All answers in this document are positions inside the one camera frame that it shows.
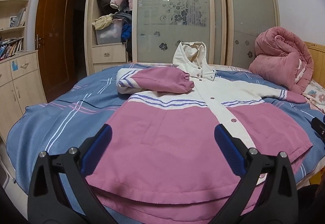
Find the floral pillow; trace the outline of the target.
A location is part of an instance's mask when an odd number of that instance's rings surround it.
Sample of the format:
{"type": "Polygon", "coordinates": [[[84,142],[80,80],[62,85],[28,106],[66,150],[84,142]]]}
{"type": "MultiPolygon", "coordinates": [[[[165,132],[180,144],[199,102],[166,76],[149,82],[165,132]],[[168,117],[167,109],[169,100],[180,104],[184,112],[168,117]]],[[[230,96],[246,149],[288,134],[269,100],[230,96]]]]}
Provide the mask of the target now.
{"type": "Polygon", "coordinates": [[[311,80],[303,92],[303,96],[307,98],[307,102],[312,109],[325,113],[325,90],[321,85],[311,80]]]}

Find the frosted glass sliding door right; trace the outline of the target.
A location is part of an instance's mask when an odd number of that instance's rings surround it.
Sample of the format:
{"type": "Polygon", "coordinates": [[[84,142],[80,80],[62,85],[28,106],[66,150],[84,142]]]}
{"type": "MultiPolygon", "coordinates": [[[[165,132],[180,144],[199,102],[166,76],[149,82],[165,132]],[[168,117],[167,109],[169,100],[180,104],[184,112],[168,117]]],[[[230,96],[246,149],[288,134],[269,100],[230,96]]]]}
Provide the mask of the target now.
{"type": "Polygon", "coordinates": [[[226,64],[248,69],[256,37],[279,25],[277,0],[226,0],[226,8],[226,64]]]}

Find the beige bookshelf cabinet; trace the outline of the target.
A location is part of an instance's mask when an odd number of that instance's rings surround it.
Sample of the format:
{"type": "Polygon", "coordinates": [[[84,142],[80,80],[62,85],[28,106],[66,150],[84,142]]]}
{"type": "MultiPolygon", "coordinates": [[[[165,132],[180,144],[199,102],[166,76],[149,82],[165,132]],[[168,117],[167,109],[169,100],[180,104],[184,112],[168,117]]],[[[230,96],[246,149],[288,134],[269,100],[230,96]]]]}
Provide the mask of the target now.
{"type": "Polygon", "coordinates": [[[31,0],[1,0],[1,141],[28,106],[46,102],[39,58],[28,49],[31,0]]]}

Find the clear plastic storage box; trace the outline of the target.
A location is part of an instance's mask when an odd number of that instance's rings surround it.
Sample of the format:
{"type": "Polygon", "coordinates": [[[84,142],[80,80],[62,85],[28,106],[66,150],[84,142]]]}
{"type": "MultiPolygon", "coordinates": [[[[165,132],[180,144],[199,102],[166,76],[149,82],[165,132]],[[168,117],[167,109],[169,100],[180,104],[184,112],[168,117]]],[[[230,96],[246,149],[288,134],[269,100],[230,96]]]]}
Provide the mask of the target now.
{"type": "Polygon", "coordinates": [[[121,42],[123,21],[113,21],[102,30],[96,30],[96,40],[98,45],[121,42]]]}

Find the cream crumpled garment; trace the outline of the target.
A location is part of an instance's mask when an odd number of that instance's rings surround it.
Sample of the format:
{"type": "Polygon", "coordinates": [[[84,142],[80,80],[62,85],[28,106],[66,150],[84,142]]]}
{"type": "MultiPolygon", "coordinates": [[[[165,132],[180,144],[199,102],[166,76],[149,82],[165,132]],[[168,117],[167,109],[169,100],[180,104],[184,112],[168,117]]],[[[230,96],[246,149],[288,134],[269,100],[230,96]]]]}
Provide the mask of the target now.
{"type": "Polygon", "coordinates": [[[114,19],[114,14],[109,14],[109,15],[104,15],[96,19],[93,23],[92,26],[95,28],[95,30],[102,30],[108,27],[114,19]]]}

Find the brown wooden door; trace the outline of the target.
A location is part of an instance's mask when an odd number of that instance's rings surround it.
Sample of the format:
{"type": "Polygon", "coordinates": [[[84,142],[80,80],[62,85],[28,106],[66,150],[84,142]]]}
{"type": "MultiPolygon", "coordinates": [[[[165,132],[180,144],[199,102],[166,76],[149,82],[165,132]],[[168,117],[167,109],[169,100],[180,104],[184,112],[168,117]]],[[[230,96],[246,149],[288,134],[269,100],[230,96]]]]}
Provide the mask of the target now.
{"type": "Polygon", "coordinates": [[[72,32],[72,0],[39,0],[35,44],[48,102],[68,92],[77,82],[72,32]]]}

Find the frosted glass sliding door left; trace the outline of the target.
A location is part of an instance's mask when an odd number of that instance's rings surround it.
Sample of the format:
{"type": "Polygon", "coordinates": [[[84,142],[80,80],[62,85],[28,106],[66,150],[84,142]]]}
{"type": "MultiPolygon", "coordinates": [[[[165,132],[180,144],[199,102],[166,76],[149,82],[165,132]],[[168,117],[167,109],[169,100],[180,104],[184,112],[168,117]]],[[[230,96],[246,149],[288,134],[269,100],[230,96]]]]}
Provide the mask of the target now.
{"type": "Polygon", "coordinates": [[[214,0],[133,0],[133,61],[170,63],[181,42],[204,42],[213,59],[214,0]]]}

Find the wooden headboard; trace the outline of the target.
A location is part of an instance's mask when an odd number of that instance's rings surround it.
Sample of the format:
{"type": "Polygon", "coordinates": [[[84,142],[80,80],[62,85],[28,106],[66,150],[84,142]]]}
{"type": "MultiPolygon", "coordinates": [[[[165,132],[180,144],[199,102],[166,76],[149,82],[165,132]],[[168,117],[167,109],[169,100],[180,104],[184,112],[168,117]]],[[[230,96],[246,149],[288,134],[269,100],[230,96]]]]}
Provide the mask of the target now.
{"type": "Polygon", "coordinates": [[[325,46],[305,41],[311,53],[314,69],[312,79],[324,88],[325,86],[325,46]]]}

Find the blue garment in wardrobe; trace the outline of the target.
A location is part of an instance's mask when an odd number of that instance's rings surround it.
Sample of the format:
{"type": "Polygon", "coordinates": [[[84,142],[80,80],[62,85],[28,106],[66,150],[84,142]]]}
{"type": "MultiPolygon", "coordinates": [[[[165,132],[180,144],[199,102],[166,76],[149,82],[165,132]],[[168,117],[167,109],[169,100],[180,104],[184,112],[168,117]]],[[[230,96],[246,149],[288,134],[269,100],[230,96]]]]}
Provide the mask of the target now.
{"type": "Polygon", "coordinates": [[[121,40],[126,42],[132,36],[132,24],[124,22],[121,31],[121,40]]]}

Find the pink and cream hooded jacket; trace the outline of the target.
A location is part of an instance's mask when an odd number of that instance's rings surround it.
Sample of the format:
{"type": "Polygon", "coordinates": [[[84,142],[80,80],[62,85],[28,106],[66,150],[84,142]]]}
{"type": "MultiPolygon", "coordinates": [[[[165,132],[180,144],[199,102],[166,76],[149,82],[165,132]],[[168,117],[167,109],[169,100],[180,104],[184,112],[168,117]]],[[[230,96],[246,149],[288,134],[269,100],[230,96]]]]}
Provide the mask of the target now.
{"type": "Polygon", "coordinates": [[[305,98],[227,80],[206,52],[202,42],[181,42],[171,67],[118,71],[117,91],[129,99],[108,119],[112,141],[87,177],[108,208],[142,223],[210,221],[240,180],[214,139],[219,124],[246,147],[284,151],[293,171],[301,166],[312,148],[308,134],[265,98],[305,98]]]}

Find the frosted glass sliding door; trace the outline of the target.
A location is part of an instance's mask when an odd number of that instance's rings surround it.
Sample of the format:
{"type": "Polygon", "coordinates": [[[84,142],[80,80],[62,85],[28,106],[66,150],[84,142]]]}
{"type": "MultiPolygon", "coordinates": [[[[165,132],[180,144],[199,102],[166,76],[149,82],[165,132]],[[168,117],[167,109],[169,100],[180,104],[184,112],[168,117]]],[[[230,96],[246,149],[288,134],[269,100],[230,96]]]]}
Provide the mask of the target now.
{"type": "Polygon", "coordinates": [[[279,25],[277,0],[226,0],[226,8],[226,64],[248,69],[256,37],[279,25]]]}
{"type": "Polygon", "coordinates": [[[170,63],[181,42],[204,42],[213,59],[214,0],[133,0],[133,61],[170,63]]]}

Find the rolled pink quilt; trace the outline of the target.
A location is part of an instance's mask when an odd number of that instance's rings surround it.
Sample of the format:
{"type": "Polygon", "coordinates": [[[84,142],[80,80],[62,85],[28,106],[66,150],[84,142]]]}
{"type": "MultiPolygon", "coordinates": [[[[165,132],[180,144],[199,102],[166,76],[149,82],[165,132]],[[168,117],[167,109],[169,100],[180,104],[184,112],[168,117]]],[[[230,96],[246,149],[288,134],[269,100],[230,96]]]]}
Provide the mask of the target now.
{"type": "Polygon", "coordinates": [[[306,44],[283,27],[272,27],[257,36],[256,57],[249,71],[265,80],[303,94],[313,75],[313,59],[306,44]]]}

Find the wardrobe drawer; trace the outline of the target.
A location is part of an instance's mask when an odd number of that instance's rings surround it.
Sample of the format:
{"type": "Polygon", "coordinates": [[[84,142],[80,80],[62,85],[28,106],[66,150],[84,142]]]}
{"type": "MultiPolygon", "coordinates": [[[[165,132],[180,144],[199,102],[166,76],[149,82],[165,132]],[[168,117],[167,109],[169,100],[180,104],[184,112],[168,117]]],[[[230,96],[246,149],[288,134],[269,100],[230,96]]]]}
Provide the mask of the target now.
{"type": "Polygon", "coordinates": [[[96,45],[92,48],[93,63],[123,63],[126,62],[125,44],[96,45]]]}

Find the blue plaid bed sheet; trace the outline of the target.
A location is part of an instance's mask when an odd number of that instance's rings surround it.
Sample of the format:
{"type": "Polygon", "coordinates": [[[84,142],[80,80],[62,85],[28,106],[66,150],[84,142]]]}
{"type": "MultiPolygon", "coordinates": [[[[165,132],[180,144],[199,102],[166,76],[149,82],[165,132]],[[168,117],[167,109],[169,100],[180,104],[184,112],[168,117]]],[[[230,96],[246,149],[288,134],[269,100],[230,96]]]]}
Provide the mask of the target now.
{"type": "MultiPolygon", "coordinates": [[[[52,102],[26,108],[22,118],[11,128],[6,144],[16,180],[22,190],[29,190],[32,172],[41,151],[57,155],[73,146],[80,146],[86,138],[94,136],[104,124],[108,124],[108,119],[129,99],[129,95],[120,94],[116,86],[117,73],[123,68],[153,67],[123,65],[108,68],[82,79],[68,93],[52,102]]],[[[285,89],[247,71],[214,70],[230,81],[240,80],[285,89]]],[[[267,97],[265,102],[280,108],[293,118],[311,140],[312,148],[303,158],[299,169],[294,171],[295,180],[300,182],[316,174],[324,165],[324,143],[312,129],[311,120],[314,117],[323,118],[322,112],[313,110],[307,100],[303,104],[297,104],[267,97]]],[[[107,209],[120,223],[137,222],[115,210],[107,209]]]]}

